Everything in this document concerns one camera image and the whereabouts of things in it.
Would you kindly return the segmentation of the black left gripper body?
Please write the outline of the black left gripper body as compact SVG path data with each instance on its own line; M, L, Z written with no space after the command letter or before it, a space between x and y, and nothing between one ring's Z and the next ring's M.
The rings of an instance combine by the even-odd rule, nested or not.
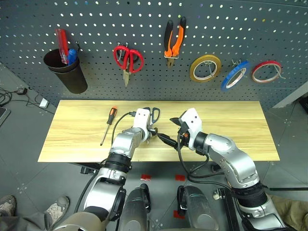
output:
M148 128L147 144L149 144L151 138L153 138L153 137L156 136L156 135L152 135L152 129L153 129L153 128Z

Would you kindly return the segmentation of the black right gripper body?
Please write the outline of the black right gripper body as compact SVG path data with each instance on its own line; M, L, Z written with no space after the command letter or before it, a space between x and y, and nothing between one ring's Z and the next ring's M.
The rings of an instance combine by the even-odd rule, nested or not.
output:
M178 151L182 149L183 146L189 147L189 127L186 122L179 122L179 130L178 130Z

